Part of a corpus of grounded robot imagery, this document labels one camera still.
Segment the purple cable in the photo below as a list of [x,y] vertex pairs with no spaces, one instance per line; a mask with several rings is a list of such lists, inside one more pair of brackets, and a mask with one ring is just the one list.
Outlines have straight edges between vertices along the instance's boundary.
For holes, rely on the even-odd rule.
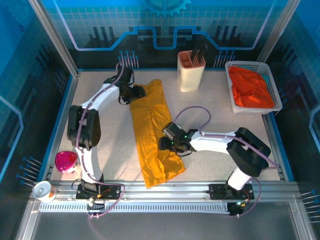
[[254,204],[252,205],[252,207],[250,207],[248,211],[240,214],[240,215],[238,216],[238,218],[240,218],[240,217],[242,218],[243,216],[245,216],[245,215],[247,215],[248,213],[250,213],[250,212],[255,208],[255,206],[258,204],[258,201],[260,200],[260,195],[261,195],[261,183],[260,183],[260,181],[259,181],[257,178],[255,178],[255,177],[253,177],[252,180],[256,180],[256,181],[258,182],[258,185],[259,185],[259,193],[258,193],[258,196],[256,197],[256,201],[254,202]]
[[199,133],[202,134],[204,137],[209,137],[209,138],[228,138],[228,139],[233,139],[236,140],[244,145],[246,145],[248,148],[250,148],[251,150],[253,150],[256,154],[258,154],[260,157],[262,157],[263,159],[265,159],[269,164],[273,165],[273,167],[268,167],[267,169],[277,169],[280,166],[275,163],[274,161],[271,161],[267,156],[265,156],[263,153],[261,153],[258,149],[256,149],[254,146],[252,146],[251,144],[249,144],[248,142],[244,141],[243,139],[236,137],[236,136],[229,136],[229,135],[224,135],[224,134],[204,134],[202,133],[202,129],[210,122],[211,120],[211,113],[208,109],[206,109],[203,106],[189,106],[186,107],[185,109],[183,109],[181,112],[179,112],[179,114],[175,117],[175,119],[173,120],[173,122],[176,122],[178,117],[185,111],[188,109],[192,109],[192,108],[198,108],[198,109],[203,109],[205,110],[208,114],[209,114],[209,119],[199,128]]
[[80,140],[80,134],[81,134],[81,130],[82,130],[82,126],[83,126],[83,123],[84,123],[84,119],[85,119],[85,116],[87,114],[87,111],[89,110],[89,108],[92,106],[92,104],[95,102],[95,100],[102,94],[104,93],[105,91],[107,91],[109,88],[111,88],[112,85],[116,84],[119,79],[121,78],[122,74],[124,73],[124,65],[121,63],[121,62],[118,62],[115,66],[115,71],[116,73],[118,74],[118,66],[121,65],[121,72],[120,72],[120,75],[118,76],[118,78],[113,82],[111,83],[109,86],[107,86],[106,88],[102,89],[100,92],[98,92],[98,94],[96,96],[93,97],[93,99],[91,100],[91,102],[88,104],[88,106],[86,106],[86,108],[84,109],[83,113],[82,113],[82,116],[81,116],[81,119],[80,119],[80,123],[79,123],[79,129],[78,129],[78,132],[77,132],[77,135],[76,135],[76,142],[75,142],[75,147],[77,149],[80,150],[81,152],[81,165],[83,167],[83,170],[85,172],[85,174],[88,175],[88,177],[94,181],[95,183],[97,184],[101,184],[101,185],[106,185],[106,186],[121,186],[123,187],[123,191],[122,193],[120,194],[120,197],[111,205],[111,207],[103,212],[103,213],[100,213],[100,214],[96,214],[96,215],[90,215],[89,213],[87,213],[91,218],[99,218],[99,217],[102,217],[103,215],[107,214],[109,211],[111,211],[114,206],[120,201],[120,199],[123,197],[124,193],[125,193],[125,190],[126,190],[126,187],[125,185],[121,184],[121,183],[113,183],[113,184],[110,184],[110,183],[104,183],[102,181],[97,181],[95,180],[87,171],[86,169],[86,165],[85,165],[85,161],[84,161],[84,150],[83,149],[80,149],[79,148],[79,140]]

